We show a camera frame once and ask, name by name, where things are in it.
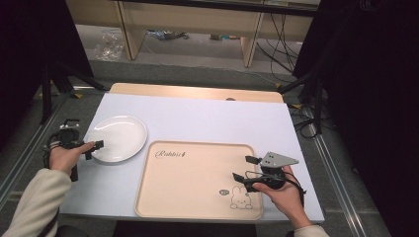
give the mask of gray carpet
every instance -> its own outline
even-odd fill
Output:
[[[275,84],[261,78],[263,76],[264,78],[275,80],[269,73],[258,73],[258,75],[255,75],[222,69],[102,61],[91,61],[91,65],[98,80],[108,86],[115,82],[131,82],[263,91],[276,90]],[[291,76],[282,76],[282,78],[293,80]],[[81,84],[78,80],[73,81],[74,84]],[[295,103],[297,102],[297,95],[298,88],[286,93],[284,95],[285,101]],[[51,134],[57,130],[59,125],[67,118],[81,119],[81,133],[83,134],[94,116],[102,96],[103,94],[92,91],[83,93],[81,99],[67,99],[46,134]],[[10,138],[6,148],[0,153],[1,181],[5,179],[14,161],[20,156],[25,145],[29,142],[31,135],[38,128],[41,115],[42,101],[39,96],[35,96],[32,104],[27,108],[26,116],[21,120],[21,126],[16,130],[14,136]],[[293,117],[294,123],[301,120],[302,118],[298,116]],[[352,162],[340,139],[339,132],[333,129],[333,122],[326,120],[323,122],[323,125],[323,138],[326,140],[329,152],[334,159],[348,194],[362,219],[366,232],[369,236],[390,236],[362,180],[353,172]],[[304,128],[302,134],[308,133],[309,131]],[[324,210],[326,220],[322,226],[330,236],[352,236],[352,231],[342,211],[341,204],[336,198],[329,177],[325,172],[314,140],[312,138],[303,138],[299,132],[297,134],[311,180],[316,189],[320,205]],[[32,162],[17,184],[15,191],[21,192],[41,167],[42,147],[40,146],[36,148]],[[16,204],[17,202],[15,200],[9,200],[0,211],[0,233],[4,233],[7,229]],[[59,221],[62,224],[69,224],[83,229],[91,236],[112,236],[116,224],[114,220],[77,218],[71,216],[60,216]],[[260,237],[285,236],[288,231],[292,230],[289,223],[259,224],[256,227],[257,234]]]

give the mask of white tabletop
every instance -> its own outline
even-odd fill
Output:
[[[86,137],[96,124],[115,116],[132,116],[145,124],[148,136],[144,147],[133,157],[112,165],[82,157],[79,181],[66,195],[61,213],[142,219],[134,206],[148,146],[157,140],[169,140],[247,144],[257,157],[272,151],[298,159],[293,172],[306,190],[305,211],[311,221],[324,221],[286,104],[106,94]],[[162,189],[162,195],[170,194]],[[263,215],[256,222],[288,220],[266,196],[263,206]]]

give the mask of hand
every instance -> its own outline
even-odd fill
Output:
[[[54,147],[49,156],[49,167],[51,170],[60,170],[71,175],[71,169],[77,164],[80,155],[95,146],[95,142],[91,141],[82,146],[65,149],[60,146]]]
[[[285,166],[284,171],[293,173],[290,166]],[[286,178],[296,182],[292,175],[286,174]],[[299,199],[298,189],[294,185],[286,182],[282,188],[273,190],[265,184],[255,183],[253,188],[269,196],[277,209],[289,218],[295,229],[311,225]]]

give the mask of floor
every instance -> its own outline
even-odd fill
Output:
[[[250,68],[243,66],[239,40],[213,40],[208,35],[188,34],[188,39],[159,40],[146,37],[138,58],[134,61],[121,56],[116,61],[103,61],[96,58],[95,47],[103,45],[103,36],[114,35],[121,38],[118,29],[93,28],[77,26],[82,38],[86,54],[90,59],[95,77],[105,85],[114,82],[137,82],[149,84],[210,86],[238,88],[249,90],[275,91],[277,86],[287,85],[295,80],[290,73],[275,62],[272,62],[260,48],[257,48]],[[277,41],[259,39],[259,44],[272,55]],[[300,42],[287,42],[290,49],[299,52]],[[290,67],[284,54],[276,52],[275,56],[286,67]],[[84,86],[77,79],[73,85]],[[284,94],[285,102],[297,104],[298,91],[301,88]],[[82,92],[82,99],[65,99],[59,113],[51,122],[46,134],[53,132],[65,118],[82,117],[81,131],[88,127],[89,119],[94,116],[103,94],[94,90]],[[310,117],[310,106],[302,110],[290,109],[293,122]],[[14,165],[16,157],[22,156],[26,144],[31,142],[41,120],[42,100],[35,95],[32,105],[28,107],[27,116],[21,121],[20,128],[10,138],[7,147],[1,151],[0,181],[4,181]],[[321,225],[330,236],[390,236],[385,224],[357,175],[351,159],[340,139],[339,132],[334,129],[333,119],[329,118],[327,108],[323,111],[321,135],[307,138],[313,134],[311,126],[296,131],[311,180],[316,189],[320,205],[323,208],[325,222]],[[42,167],[42,144],[45,135],[30,155],[28,168],[19,179],[13,194],[0,211],[0,233],[3,233],[13,216],[17,205],[17,197],[25,186]],[[61,223],[77,226],[91,236],[112,236],[116,222],[108,219],[79,218],[60,216]],[[288,223],[258,224],[259,237],[285,236],[292,230]]]

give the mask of beige tray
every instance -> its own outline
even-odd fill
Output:
[[[148,149],[135,211],[142,217],[256,220],[260,193],[247,193],[232,173],[256,171],[241,144],[155,141]]]

